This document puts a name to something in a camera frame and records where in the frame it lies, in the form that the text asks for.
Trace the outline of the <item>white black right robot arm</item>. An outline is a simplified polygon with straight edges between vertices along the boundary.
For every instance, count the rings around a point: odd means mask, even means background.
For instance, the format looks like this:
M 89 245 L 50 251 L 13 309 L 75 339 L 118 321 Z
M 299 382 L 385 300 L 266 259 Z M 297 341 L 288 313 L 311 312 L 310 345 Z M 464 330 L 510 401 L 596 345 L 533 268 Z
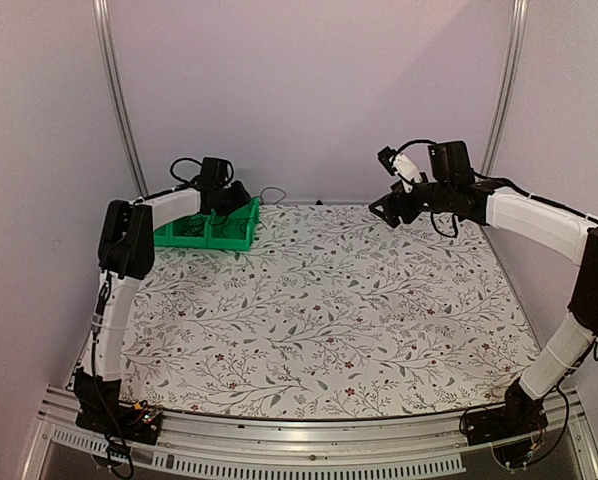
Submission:
M 370 210 L 390 227 L 411 224 L 424 214 L 448 214 L 455 224 L 468 221 L 509 233 L 545 248 L 549 259 L 564 261 L 551 267 L 541 260 L 529 269 L 534 279 L 515 282 L 523 300 L 545 294 L 563 304 L 551 308 L 555 317 L 542 330 L 541 351 L 507 388 L 502 407 L 466 417 L 473 433 L 487 437 L 516 436 L 544 425 L 544 399 L 576 371 L 598 340 L 598 216 L 511 179 L 477 172 L 461 140 L 410 140 L 381 149 L 377 159 L 395 182 Z

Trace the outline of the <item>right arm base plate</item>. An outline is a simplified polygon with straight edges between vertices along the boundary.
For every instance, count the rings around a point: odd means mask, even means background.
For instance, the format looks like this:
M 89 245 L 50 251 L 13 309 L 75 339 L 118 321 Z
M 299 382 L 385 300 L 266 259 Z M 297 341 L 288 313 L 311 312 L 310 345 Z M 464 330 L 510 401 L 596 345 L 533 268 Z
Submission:
M 504 407 L 470 408 L 459 420 L 469 446 L 490 445 L 496 462 L 507 470 L 529 466 L 543 446 L 548 420 L 541 410 L 527 419 L 508 418 Z

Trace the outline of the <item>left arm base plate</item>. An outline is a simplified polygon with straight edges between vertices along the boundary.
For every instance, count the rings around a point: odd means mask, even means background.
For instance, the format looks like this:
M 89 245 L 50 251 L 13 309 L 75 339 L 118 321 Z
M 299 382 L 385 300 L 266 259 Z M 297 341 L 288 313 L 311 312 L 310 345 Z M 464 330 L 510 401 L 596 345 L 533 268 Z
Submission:
M 155 445 L 161 432 L 164 407 L 145 400 L 130 404 L 81 406 L 76 425 L 125 441 Z

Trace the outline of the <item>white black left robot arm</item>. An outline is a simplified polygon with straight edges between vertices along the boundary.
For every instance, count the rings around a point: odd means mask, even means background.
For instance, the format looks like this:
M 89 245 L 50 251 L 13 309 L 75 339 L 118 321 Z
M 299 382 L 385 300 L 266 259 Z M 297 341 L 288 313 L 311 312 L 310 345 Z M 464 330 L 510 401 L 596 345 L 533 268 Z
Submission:
M 230 214 L 250 201 L 226 159 L 179 158 L 170 174 L 174 187 L 132 201 L 114 200 L 107 207 L 90 338 L 75 369 L 82 428 L 117 434 L 127 426 L 130 409 L 119 404 L 120 356 L 132 301 L 154 265 L 154 232 L 194 214 Z

